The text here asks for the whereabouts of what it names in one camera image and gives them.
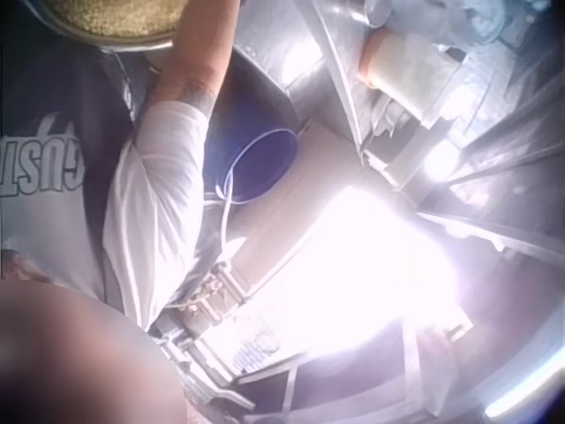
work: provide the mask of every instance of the blue bucket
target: blue bucket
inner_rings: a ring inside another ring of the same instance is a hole
[[[225,199],[233,171],[234,204],[267,193],[286,174],[297,154],[297,136],[255,97],[235,93],[214,113],[204,157],[204,188]]]

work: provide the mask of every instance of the shirt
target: shirt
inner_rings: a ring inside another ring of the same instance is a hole
[[[181,102],[147,112],[109,190],[103,269],[89,238],[80,143],[72,124],[50,130],[56,116],[47,115],[36,134],[0,140],[3,248],[24,254],[56,284],[100,300],[111,272],[125,315],[148,329],[193,265],[207,119]]]

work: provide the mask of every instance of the white plastic container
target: white plastic container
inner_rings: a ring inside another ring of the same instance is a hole
[[[466,77],[455,59],[426,39],[387,29],[378,30],[368,42],[360,73],[369,87],[392,97],[428,129]]]

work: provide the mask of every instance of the grain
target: grain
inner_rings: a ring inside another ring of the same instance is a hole
[[[46,0],[62,18],[92,34],[139,37],[174,30],[188,0]]]

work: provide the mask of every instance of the tattoo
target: tattoo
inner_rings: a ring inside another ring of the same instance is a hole
[[[188,81],[178,98],[180,102],[190,104],[201,111],[208,119],[212,116],[216,97],[204,85],[192,79]]]

